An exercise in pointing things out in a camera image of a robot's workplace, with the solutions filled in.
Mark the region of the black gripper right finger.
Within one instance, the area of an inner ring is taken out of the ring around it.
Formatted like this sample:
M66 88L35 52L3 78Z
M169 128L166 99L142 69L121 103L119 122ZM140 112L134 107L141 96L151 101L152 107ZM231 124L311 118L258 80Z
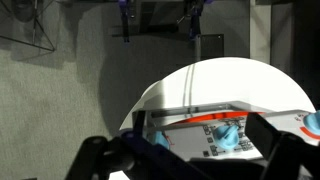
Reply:
M320 147L291 132L277 130L258 113L249 113L245 135L268 162L260 180L298 180L303 166L313 180L320 179Z

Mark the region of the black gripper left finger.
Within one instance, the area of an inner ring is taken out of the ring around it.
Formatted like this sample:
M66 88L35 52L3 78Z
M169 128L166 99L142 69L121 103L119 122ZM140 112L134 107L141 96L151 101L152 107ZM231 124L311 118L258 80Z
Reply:
M146 112L133 114L133 128L108 141L104 136L86 138L79 147L65 180L108 180L123 171L132 180L213 180L162 145L143 137Z

